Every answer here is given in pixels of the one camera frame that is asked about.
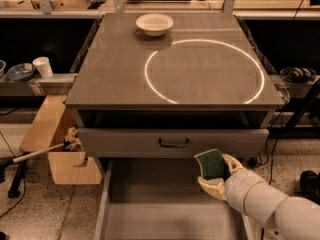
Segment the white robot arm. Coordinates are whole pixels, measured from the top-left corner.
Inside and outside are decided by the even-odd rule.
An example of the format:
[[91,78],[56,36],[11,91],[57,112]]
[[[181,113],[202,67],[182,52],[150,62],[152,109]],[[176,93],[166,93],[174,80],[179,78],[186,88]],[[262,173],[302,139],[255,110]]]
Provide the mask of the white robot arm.
[[213,149],[195,155],[198,183],[214,198],[253,218],[277,240],[320,240],[320,206],[270,186],[233,156]]

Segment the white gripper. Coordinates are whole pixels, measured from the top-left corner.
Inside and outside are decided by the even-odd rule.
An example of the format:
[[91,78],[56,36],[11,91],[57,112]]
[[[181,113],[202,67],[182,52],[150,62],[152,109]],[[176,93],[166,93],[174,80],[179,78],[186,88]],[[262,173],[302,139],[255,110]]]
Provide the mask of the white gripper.
[[201,188],[210,196],[226,201],[235,210],[246,213],[245,200],[251,189],[265,180],[251,170],[243,169],[243,165],[229,154],[222,155],[227,166],[226,174],[230,176],[226,182],[222,178],[206,180],[198,177]]

